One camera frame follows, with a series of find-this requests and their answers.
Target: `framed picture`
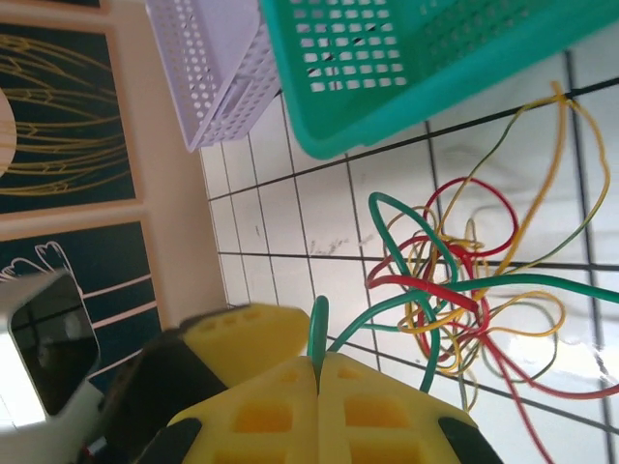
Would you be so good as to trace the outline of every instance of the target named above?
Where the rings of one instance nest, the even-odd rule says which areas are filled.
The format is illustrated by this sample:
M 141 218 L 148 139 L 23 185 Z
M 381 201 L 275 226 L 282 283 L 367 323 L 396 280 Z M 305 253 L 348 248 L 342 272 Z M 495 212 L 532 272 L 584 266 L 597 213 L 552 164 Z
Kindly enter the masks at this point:
M 102 30 L 0 19 L 0 215 L 139 195 L 114 49 Z
M 107 0 L 10 0 L 14 3 L 37 5 L 56 9 L 69 9 L 91 13 L 106 13 Z
M 140 220 L 3 241 L 0 285 L 58 270 L 74 278 L 100 346 L 90 379 L 105 392 L 116 368 L 161 332 L 146 248 Z

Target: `electrical wire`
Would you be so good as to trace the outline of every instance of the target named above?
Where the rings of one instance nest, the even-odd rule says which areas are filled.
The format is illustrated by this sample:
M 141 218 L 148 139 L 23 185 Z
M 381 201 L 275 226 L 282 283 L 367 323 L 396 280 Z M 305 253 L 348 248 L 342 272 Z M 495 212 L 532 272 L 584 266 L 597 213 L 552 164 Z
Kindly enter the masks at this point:
M 534 101 L 523 106 L 512 118 L 497 144 L 478 162 L 470 174 L 467 177 L 453 179 L 444 186 L 441 186 L 430 197 L 425 206 L 408 207 L 395 198 L 380 192 L 375 192 L 369 197 L 370 215 L 384 244 L 384 259 L 369 272 L 366 286 L 368 289 L 373 289 L 385 284 L 398 285 L 402 288 L 403 293 L 375 304 L 367 311 L 364 311 L 344 329 L 328 349 L 328 351 L 337 351 L 352 334 L 361 328 L 410 334 L 415 338 L 422 353 L 428 359 L 427 369 L 420 390 L 424 392 L 429 391 L 436 370 L 454 376 L 457 378 L 460 390 L 461 407 L 465 411 L 470 411 L 478 398 L 479 384 L 471 367 L 475 360 L 481 358 L 487 364 L 491 373 L 503 378 L 506 382 L 508 390 L 522 416 L 525 427 L 528 429 L 532 440 L 547 463 L 551 463 L 552 459 L 524 410 L 515 387 L 516 383 L 525 383 L 533 389 L 572 400 L 602 398 L 619 392 L 619 385 L 599 391 L 571 392 L 558 391 L 538 382 L 538 379 L 551 369 L 557 358 L 559 346 L 558 332 L 567 318 L 565 306 L 552 294 L 546 291 L 533 290 L 520 295 L 514 295 L 508 301 L 496 307 L 490 307 L 486 298 L 491 288 L 505 285 L 536 285 L 559 288 L 619 304 L 619 293 L 614 291 L 552 275 L 520 273 L 522 270 L 553 256 L 573 240 L 599 211 L 610 185 L 610 169 L 605 157 L 604 140 L 596 121 L 577 102 L 569 101 L 563 95 L 558 83 L 553 82 L 552 87 L 554 90 L 553 97 Z M 530 109 L 551 103 L 557 104 L 558 114 L 554 155 L 538 193 L 535 195 L 522 221 L 519 221 L 514 208 L 505 195 L 498 189 L 480 181 L 475 175 L 484 163 L 499 150 L 501 144 L 507 138 L 510 129 L 522 114 Z M 600 196 L 584 221 L 559 246 L 546 253 L 542 258 L 527 265 L 508 270 L 530 224 L 536 217 L 554 184 L 564 152 L 568 109 L 583 117 L 595 134 L 599 148 L 600 165 L 604 173 L 604 183 Z M 438 220 L 431 209 L 434 202 L 446 189 L 458 184 L 459 187 L 455 196 L 449 203 L 443 217 Z M 477 184 L 488 190 L 507 209 L 512 223 L 512 233 L 500 246 L 486 249 L 485 245 L 478 240 L 477 227 L 472 218 L 466 222 L 464 238 L 450 235 L 445 231 L 446 219 L 454 209 L 463 189 L 469 184 Z M 398 210 L 398 214 L 388 223 L 385 223 L 378 210 L 379 202 Z M 412 218 L 420 229 L 412 233 L 410 238 L 402 244 L 397 245 L 391 236 L 390 229 L 397 221 L 404 217 Z M 429 218 L 431 218 L 431 225 L 427 222 Z M 405 259 L 403 253 L 409 247 L 407 259 Z M 505 252 L 505 256 L 494 272 L 491 273 L 487 259 L 503 252 Z M 443 260 L 447 265 L 447 279 L 443 277 L 437 278 L 439 259 Z M 397 269 L 391 267 L 392 263 L 395 263 Z M 391 275 L 378 276 L 383 269 L 389 270 Z M 434 300 L 435 303 L 432 307 L 430 302 Z M 558 317 L 553 316 L 548 308 L 537 303 L 537 301 L 546 301 L 555 305 L 558 308 Z M 404 306 L 404 317 L 398 322 L 397 327 L 369 322 L 370 319 L 380 313 L 402 305 Z M 547 320 L 549 328 L 537 332 L 526 332 L 518 328 L 499 327 L 493 322 L 504 311 L 517 305 L 530 305 L 538 309 Z M 426 339 L 428 332 L 430 333 L 430 344 L 427 343 Z M 552 357 L 540 371 L 529 376 L 496 345 L 491 335 L 497 332 L 514 336 L 551 337 L 553 344 Z M 497 368 L 490 363 L 488 356 L 494 359 Z M 473 399 L 470 402 L 464 376 L 471 378 L 474 388 Z

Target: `tile grout line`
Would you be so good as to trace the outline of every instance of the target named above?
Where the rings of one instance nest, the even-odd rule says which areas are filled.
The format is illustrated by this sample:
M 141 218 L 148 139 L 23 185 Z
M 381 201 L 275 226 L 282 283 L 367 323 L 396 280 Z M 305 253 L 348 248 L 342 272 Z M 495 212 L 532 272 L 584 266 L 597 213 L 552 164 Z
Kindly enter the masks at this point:
M 575 87 L 575 69 L 574 69 L 574 56 L 572 53 L 567 50 L 564 54 L 564 62 L 566 73 L 568 76 L 568 85 L 570 91 Z M 588 212 L 590 211 L 591 203 L 589 201 L 589 192 L 587 191 L 588 187 L 588 179 L 587 179 L 587 171 L 584 160 L 584 153 L 582 147 L 582 133 L 580 130 L 580 120 L 575 111 L 572 111 L 572 124 L 574 127 L 574 136 L 573 136 L 573 144 L 575 151 L 575 161 L 576 161 L 576 173 L 578 176 L 578 202 L 580 205 L 580 217 L 582 220 L 586 218 Z M 593 229 L 591 227 L 591 223 L 587 224 L 584 228 L 584 242 L 585 242 L 585 253 L 588 264 L 592 264 L 594 262 L 594 251 L 593 251 Z M 597 279 L 595 273 L 591 270 L 587 272 L 587 276 L 589 279 L 589 284 L 592 286 L 597 286 Z M 601 388 L 605 388 L 606 384 L 604 381 L 604 377 L 608 375 L 608 370 L 604 366 L 604 360 L 600 356 L 601 350 L 604 348 L 604 330 L 602 328 L 602 316 L 600 315 L 600 304 L 597 299 L 590 298 L 589 299 L 591 315 L 593 317 L 593 331 L 594 331 L 594 340 L 596 344 L 596 362 L 600 369 L 600 379 L 599 385 Z M 605 397 L 602 398 L 602 411 L 604 416 L 604 424 L 607 427 L 612 426 L 612 419 L 610 416 L 610 399 Z M 608 460 L 608 464 L 614 464 L 615 462 L 615 448 L 614 448 L 614 440 L 609 432 L 605 434 L 606 438 L 606 457 Z
M 576 88 L 576 89 L 573 89 L 571 92 L 566 93 L 565 95 L 568 98 L 572 98 L 574 96 L 582 96 L 582 95 L 587 95 L 587 94 L 590 94 L 590 93 L 593 93 L 593 92 L 597 92 L 597 91 L 606 89 L 608 87 L 613 87 L 615 85 L 619 85 L 619 77 L 613 78 L 613 79 L 609 79 L 609 80 L 605 80 L 605 81 L 599 82 L 597 84 L 589 85 L 589 86 L 586 86 L 586 87 L 582 87 L 580 89 Z M 485 124 L 485 123 L 489 123 L 489 122 L 496 121 L 496 120 L 499 120 L 499 119 L 502 119 L 502 118 L 506 118 L 508 116 L 514 116 L 521 108 L 522 108 L 522 106 L 518 106 L 518 107 L 506 109 L 504 111 L 499 111 L 497 113 L 493 113 L 493 114 L 490 114 L 490 115 L 487 115 L 487 116 L 483 116 L 483 117 L 480 117 L 480 118 L 477 118 L 477 119 L 474 119 L 474 120 L 471 120 L 471 121 L 467 121 L 465 123 L 460 123 L 460 124 L 457 124 L 457 125 L 454 125 L 454 126 L 450 126 L 448 128 L 445 128 L 445 129 L 437 130 L 436 132 L 429 132 L 429 133 L 427 133 L 425 135 L 409 138 L 407 140 L 403 140 L 401 142 L 397 142 L 397 143 L 394 143 L 394 144 L 391 144 L 391 145 L 380 147 L 380 148 L 377 148 L 377 149 L 374 149 L 374 150 L 368 150 L 368 151 L 360 153 L 358 155 L 346 156 L 346 157 L 343 157 L 341 159 L 337 159 L 335 161 L 327 162 L 325 164 L 321 164 L 319 166 L 315 166 L 315 167 L 312 167 L 310 169 L 305 169 L 305 170 L 299 171 L 299 172 L 294 172 L 294 164 L 293 164 L 293 172 L 292 172 L 292 174 L 288 174 L 286 176 L 282 176 L 282 177 L 277 178 L 277 179 L 272 179 L 270 181 L 266 181 L 266 182 L 263 182 L 261 184 L 256 184 L 255 186 L 252 186 L 252 187 L 240 188 L 239 190 L 231 191 L 230 193 L 226 193 L 226 194 L 223 194 L 223 195 L 218 195 L 218 196 L 216 196 L 214 198 L 211 198 L 209 201 L 219 200 L 221 198 L 225 198 L 226 196 L 234 195 L 236 193 L 242 193 L 244 191 L 248 191 L 248 190 L 251 190 L 251 189 L 257 189 L 258 187 L 266 187 L 266 186 L 269 186 L 269 185 L 274 184 L 276 182 L 285 181 L 285 180 L 292 179 L 292 178 L 295 178 L 295 177 L 298 177 L 298 176 L 302 176 L 302 175 L 305 175 L 305 174 L 310 174 L 310 173 L 315 172 L 315 171 L 319 171 L 319 170 L 322 170 L 322 169 L 327 169 L 329 167 L 332 167 L 332 166 L 335 166 L 335 165 L 338 165 L 338 164 L 343 164 L 347 160 L 362 159 L 362 158 L 365 158 L 365 157 L 369 157 L 371 155 L 376 155 L 378 153 L 388 152 L 388 151 L 394 150 L 396 148 L 404 147 L 404 146 L 407 146 L 407 145 L 412 145 L 413 143 L 422 142 L 424 140 L 428 140 L 428 139 L 433 138 L 433 137 L 438 137 L 438 136 L 441 136 L 441 135 L 446 135 L 448 133 L 453 133 L 453 132 L 457 132 L 457 131 L 463 131 L 465 129 L 470 129 L 470 128 L 473 128 L 473 127 L 476 127 L 476 126 L 480 126 L 480 125 Z
M 350 162 L 348 162 L 348 156 L 346 156 L 345 158 L 346 158 L 346 175 L 348 177 L 348 185 L 350 187 L 350 199 L 352 200 L 352 213 L 353 213 L 353 217 L 355 218 L 355 230 L 357 231 L 357 247 L 359 249 L 359 255 L 361 256 L 361 259 L 363 260 L 364 259 L 364 248 L 361 244 L 362 242 L 361 225 L 359 224 L 359 215 L 357 213 L 357 200 L 355 199 L 355 189 L 352 184 L 352 173 L 350 170 Z M 364 289 L 366 291 L 366 300 L 368 303 L 368 307 L 371 307 L 371 300 L 369 299 L 369 289 L 368 289 L 368 286 L 366 285 L 366 281 L 368 280 L 368 273 L 367 273 L 365 261 L 362 261 L 361 267 L 362 267 L 362 272 L 364 273 Z M 370 319 L 370 322 L 371 324 L 374 323 L 373 317 Z M 378 339 L 376 338 L 375 329 L 371 330 L 371 338 L 374 344 L 374 349 L 378 353 Z M 378 367 L 378 372 L 381 372 L 380 357 L 378 355 L 376 355 L 376 367 Z
M 266 253 L 241 253 L 239 251 L 220 251 L 222 255 L 245 255 L 245 256 L 268 256 Z M 285 254 L 285 253 L 272 253 L 274 257 L 278 258 L 310 258 L 310 259 L 333 259 L 339 261 L 369 261 L 369 262 L 380 262 L 383 258 L 379 256 L 364 256 L 362 259 L 361 256 L 345 256 L 338 254 Z M 438 260 L 439 264 L 445 264 L 445 261 L 442 259 Z M 488 261 L 490 267 L 499 266 L 500 261 Z M 527 265 L 529 263 L 524 261 L 512 261 L 512 266 L 521 267 Z M 583 263 L 542 263 L 536 266 L 533 266 L 531 269 L 549 269 L 549 270 L 563 270 L 563 271 L 600 271 L 605 273 L 616 273 L 619 272 L 619 264 L 595 264 L 592 263 L 590 265 Z
M 250 145 L 251 165 L 253 166 L 253 178 L 258 183 L 258 173 L 255 169 L 255 158 L 253 157 L 253 147 L 251 146 L 251 135 L 248 132 L 248 143 Z M 278 286 L 275 284 L 275 272 L 273 271 L 273 256 L 269 247 L 269 234 L 267 233 L 267 223 L 264 220 L 264 209 L 262 208 L 262 197 L 260 196 L 260 188 L 256 189 L 258 194 L 258 206 L 260 207 L 260 217 L 262 218 L 262 228 L 264 229 L 264 242 L 267 246 L 267 254 L 269 255 L 269 267 L 271 268 L 271 280 L 273 281 L 273 291 L 275 292 L 275 302 L 280 305 L 280 296 L 278 295 Z
M 228 173 L 225 169 L 225 159 L 223 158 L 223 145 L 220 142 L 220 152 L 221 152 L 221 161 L 224 162 L 223 165 L 223 173 L 225 174 L 225 182 L 228 185 L 228 191 L 230 191 L 230 184 L 228 182 Z M 225 302 L 228 304 L 229 296 L 228 296 L 228 286 L 225 282 L 225 273 L 223 272 L 223 263 L 221 261 L 221 252 L 220 252 L 220 238 L 217 235 L 217 227 L 215 226 L 215 217 L 213 216 L 213 205 L 211 204 L 211 196 L 209 193 L 209 183 L 206 178 L 206 167 L 204 166 L 204 161 L 200 163 L 202 165 L 202 176 L 204 177 L 204 182 L 206 183 L 206 193 L 209 197 L 209 213 L 211 214 L 211 227 L 213 227 L 213 234 L 215 235 L 215 244 L 217 245 L 217 256 L 220 260 L 220 274 L 221 274 L 221 283 L 223 283 L 223 294 L 225 295 Z
M 333 336 L 330 336 L 330 335 L 328 336 L 328 338 L 330 340 L 335 340 L 335 338 Z M 361 350 L 361 351 L 365 351 L 367 353 L 375 354 L 374 350 L 372 350 L 372 349 L 370 349 L 368 347 L 362 346 L 362 345 L 358 345 L 356 343 L 346 342 L 346 343 L 344 343 L 344 345 L 350 346 L 352 348 L 356 348 L 356 349 Z M 397 356 L 393 356 L 393 355 L 390 355 L 388 353 L 379 352 L 377 354 L 380 357 L 382 357 L 382 358 L 385 358 L 387 360 L 393 361 L 394 363 L 404 364 L 404 365 L 407 365 L 409 367 L 413 367 L 413 368 L 416 368 L 416 369 L 419 369 L 419 370 L 425 370 L 426 369 L 426 367 L 421 365 L 421 364 L 418 364 L 416 362 L 411 362 L 411 361 L 408 361 L 408 360 L 404 360 L 402 358 L 398 358 Z M 436 375 L 438 375 L 439 377 L 442 377 L 444 379 L 449 379 L 449 380 L 451 380 L 453 382 L 457 382 L 456 378 L 451 377 L 449 375 L 446 375 L 446 374 L 444 374 L 442 372 L 436 372 Z M 475 386 L 475 384 L 472 381 L 467 380 L 467 379 L 464 379 L 464 383 L 467 386 L 469 386 L 469 387 L 474 387 Z M 478 386 L 479 386 L 479 389 L 481 391 L 483 391 L 483 392 L 488 392 L 488 393 L 491 393 L 491 394 L 496 394 L 497 396 L 502 396 L 502 397 L 504 397 L 506 399 L 513 399 L 512 396 L 508 392 L 506 392 L 506 391 L 502 391 L 502 390 L 496 389 L 495 387 L 489 387 L 487 385 L 479 384 L 479 383 L 478 383 Z M 575 422 L 578 422 L 578 423 L 582 423 L 584 425 L 589 425 L 589 426 L 598 428 L 598 429 L 600 429 L 602 431 L 605 431 L 605 432 L 609 432 L 609 433 L 613 433 L 613 434 L 619 435 L 619 428 L 615 428 L 613 426 L 608 426 L 608 425 L 606 425 L 606 424 L 604 424 L 602 422 L 597 422 L 595 420 L 587 419 L 585 417 L 578 416 L 578 415 L 573 414 L 573 413 L 568 413 L 568 412 L 563 411 L 561 409 L 557 409 L 557 408 L 554 408 L 552 406 L 547 406 L 544 403 L 540 403 L 540 402 L 532 400 L 532 399 L 521 398 L 521 400 L 522 400 L 522 403 L 527 405 L 527 406 L 531 406 L 531 407 L 539 409 L 541 411 L 545 411 L 547 413 L 551 413 L 551 414 L 554 414 L 556 416 L 560 416 L 560 417 L 565 418 L 565 419 L 569 419 L 569 420 L 572 420 L 572 421 L 575 421 Z
M 286 143 L 288 145 L 288 155 L 290 156 L 290 165 L 292 166 L 292 172 L 294 172 L 294 159 L 292 158 L 292 145 L 290 144 L 290 134 L 288 133 L 288 123 L 286 122 L 286 114 L 285 108 L 283 106 L 283 99 L 281 101 L 281 111 L 283 112 L 283 128 L 286 132 Z M 311 295 L 314 300 L 316 300 L 316 288 L 313 283 L 313 273 L 311 271 L 311 263 L 310 263 L 310 249 L 308 248 L 308 236 L 306 235 L 306 225 L 303 220 L 303 211 L 301 210 L 301 197 L 299 196 L 299 186 L 297 185 L 297 178 L 292 177 L 292 183 L 294 184 L 294 192 L 297 197 L 297 208 L 299 209 L 299 221 L 301 221 L 301 234 L 303 235 L 303 246 L 306 249 L 305 256 L 300 256 L 301 258 L 306 258 L 308 261 L 308 272 L 309 272 L 309 285 L 311 286 Z
M 230 189 L 230 176 L 228 176 L 228 166 L 225 162 L 225 150 L 223 144 L 221 145 L 221 154 L 223 156 L 223 170 L 225 171 L 225 180 L 228 183 L 228 189 Z M 232 218 L 234 219 L 234 230 L 236 232 L 236 241 L 239 244 L 239 255 L 241 256 L 241 268 L 243 268 L 243 279 L 245 280 L 245 291 L 248 294 L 248 301 L 250 300 L 250 285 L 248 284 L 248 273 L 245 270 L 245 260 L 243 259 L 243 249 L 241 248 L 241 236 L 239 235 L 239 225 L 236 221 L 236 212 L 234 211 L 234 201 L 232 201 L 232 195 L 230 195 L 230 206 L 232 206 Z

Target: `red wire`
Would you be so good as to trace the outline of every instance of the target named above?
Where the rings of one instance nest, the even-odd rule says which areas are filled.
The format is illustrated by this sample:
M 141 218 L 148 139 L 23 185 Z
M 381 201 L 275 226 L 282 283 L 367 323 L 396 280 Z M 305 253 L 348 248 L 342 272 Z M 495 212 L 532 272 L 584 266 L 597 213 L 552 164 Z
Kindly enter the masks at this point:
M 466 177 L 458 177 L 457 179 L 453 179 L 452 181 L 448 182 L 447 184 L 441 186 L 429 198 L 429 200 L 426 203 L 426 208 L 429 208 L 430 206 L 432 206 L 432 203 L 434 203 L 434 201 L 436 201 L 438 196 L 443 191 L 445 191 L 446 189 L 448 189 L 449 187 L 451 187 L 451 186 L 453 186 L 455 184 L 459 184 L 461 182 L 464 182 L 466 179 L 467 179 Z M 516 236 L 516 233 L 517 233 L 518 228 L 519 228 L 518 216 L 516 215 L 516 211 L 514 210 L 514 207 L 512 206 L 512 204 L 505 197 L 505 195 L 503 193 L 501 193 L 498 189 L 494 188 L 490 184 L 485 183 L 484 181 L 480 181 L 479 179 L 475 179 L 475 178 L 471 178 L 469 180 L 469 182 L 471 182 L 473 184 L 477 184 L 478 186 L 483 187 L 484 189 L 490 191 L 494 196 L 496 196 L 501 201 L 501 203 L 503 203 L 503 205 L 505 205 L 505 208 L 507 208 L 507 211 L 510 214 L 510 218 L 512 219 L 512 225 L 513 225 L 512 235 L 510 236 L 509 239 L 507 239 L 507 241 L 503 245 L 498 246 L 497 248 L 489 249 L 487 251 L 476 251 L 476 252 L 469 253 L 469 255 L 472 258 L 488 258 L 489 256 L 492 256 L 494 254 L 500 253 L 501 251 L 505 251 L 506 249 L 508 249 L 512 245 L 512 242 L 514 241 L 514 237 Z M 424 210 L 423 216 L 424 216 L 424 219 L 427 219 L 427 210 Z
M 407 287 L 413 287 L 419 290 L 423 290 L 427 293 L 430 293 L 430 295 L 435 296 L 436 298 L 446 300 L 453 303 L 454 305 L 462 306 L 469 311 L 477 312 L 479 308 L 479 305 L 476 301 L 468 298 L 465 295 L 460 295 L 459 293 L 445 288 L 442 285 L 428 282 L 427 280 L 423 280 L 421 278 L 411 277 L 409 275 L 385 275 L 376 278 L 372 282 L 370 282 L 368 284 L 368 288 L 374 288 L 378 285 L 384 285 L 386 283 L 404 285 Z
M 480 337 L 480 340 L 485 346 L 488 347 L 490 352 L 494 355 L 494 353 L 492 352 L 491 346 L 496 347 L 496 345 L 494 345 L 494 342 L 490 340 L 488 335 L 487 334 L 482 335 Z M 535 430 L 533 423 L 531 423 L 531 419 L 529 418 L 529 415 L 526 414 L 526 410 L 524 409 L 524 405 L 522 404 L 520 395 L 518 394 L 518 391 L 516 390 L 516 387 L 514 386 L 514 383 L 512 382 L 512 379 L 510 378 L 507 372 L 507 369 L 505 368 L 505 365 L 503 364 L 503 361 L 500 358 L 497 358 L 496 356 L 494 356 L 494 358 L 496 360 L 496 363 L 499 366 L 499 369 L 501 370 L 501 374 L 503 375 L 503 378 L 505 379 L 507 388 L 509 389 L 510 393 L 512 394 L 512 397 L 514 398 L 514 403 L 516 404 L 516 407 L 518 409 L 518 412 L 520 413 L 520 417 L 522 418 L 522 421 L 524 422 L 524 426 L 526 427 L 526 430 L 529 432 L 529 436 L 533 440 L 533 443 L 535 444 L 540 454 L 544 457 L 545 462 L 547 464 L 554 464 L 554 461 L 550 457 L 550 453 L 548 452 L 548 450 L 545 448 L 544 444 L 542 443 L 542 440 L 540 439 L 538 432 Z

